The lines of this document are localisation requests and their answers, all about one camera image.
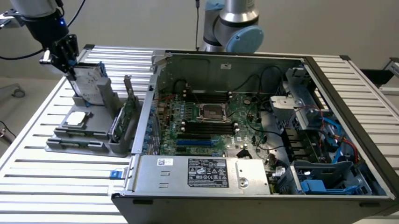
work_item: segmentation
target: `floor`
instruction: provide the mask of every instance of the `floor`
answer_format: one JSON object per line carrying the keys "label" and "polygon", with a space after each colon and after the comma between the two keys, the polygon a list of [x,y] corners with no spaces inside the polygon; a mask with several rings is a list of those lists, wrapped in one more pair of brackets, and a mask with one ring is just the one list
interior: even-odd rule
{"label": "floor", "polygon": [[[0,87],[18,83],[25,91],[24,98],[12,96],[0,101],[0,120],[17,135],[40,107],[59,80],[0,78]],[[0,142],[0,156],[8,146]]]}

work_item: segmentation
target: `red cable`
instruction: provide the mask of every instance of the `red cable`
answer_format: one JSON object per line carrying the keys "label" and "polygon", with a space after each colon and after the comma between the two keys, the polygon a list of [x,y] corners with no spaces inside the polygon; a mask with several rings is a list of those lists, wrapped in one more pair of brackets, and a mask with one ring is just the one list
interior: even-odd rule
{"label": "red cable", "polygon": [[357,149],[356,149],[355,145],[349,141],[347,141],[345,139],[343,140],[343,142],[347,143],[351,146],[351,148],[353,149],[353,152],[355,152],[355,163],[357,163],[359,162],[359,160],[357,160]]}
{"label": "red cable", "polygon": [[359,162],[359,159],[357,159],[357,149],[356,149],[353,143],[351,143],[347,139],[343,139],[341,141],[343,141],[345,144],[348,144],[348,145],[351,146],[351,148],[353,149],[355,163],[357,163],[357,162]]}

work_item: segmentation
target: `capacitor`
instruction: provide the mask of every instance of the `capacitor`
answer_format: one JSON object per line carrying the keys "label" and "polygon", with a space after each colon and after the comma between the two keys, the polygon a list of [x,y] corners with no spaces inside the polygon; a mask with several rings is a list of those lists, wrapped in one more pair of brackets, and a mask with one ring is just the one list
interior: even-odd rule
{"label": "capacitor", "polygon": [[249,99],[244,99],[244,102],[243,102],[245,105],[249,105],[251,104],[251,100]]}

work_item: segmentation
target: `motherboard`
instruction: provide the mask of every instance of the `motherboard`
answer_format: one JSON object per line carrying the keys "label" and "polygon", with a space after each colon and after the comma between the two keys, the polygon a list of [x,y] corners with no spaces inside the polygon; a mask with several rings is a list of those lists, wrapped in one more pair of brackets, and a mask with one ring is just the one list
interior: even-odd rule
{"label": "motherboard", "polygon": [[157,111],[163,155],[264,157],[260,111],[251,107],[253,96],[163,96]]}

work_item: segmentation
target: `blue tab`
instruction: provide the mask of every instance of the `blue tab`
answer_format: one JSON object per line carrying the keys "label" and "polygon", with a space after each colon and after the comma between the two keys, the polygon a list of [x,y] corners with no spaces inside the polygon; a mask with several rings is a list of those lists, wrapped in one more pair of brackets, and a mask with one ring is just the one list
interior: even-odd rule
{"label": "blue tab", "polygon": [[355,195],[359,189],[357,186],[349,186],[345,189],[325,189],[321,180],[304,180],[300,186],[307,195]]}
{"label": "blue tab", "polygon": [[123,177],[121,171],[117,170],[111,171],[109,180],[121,180],[123,179],[121,177]]}

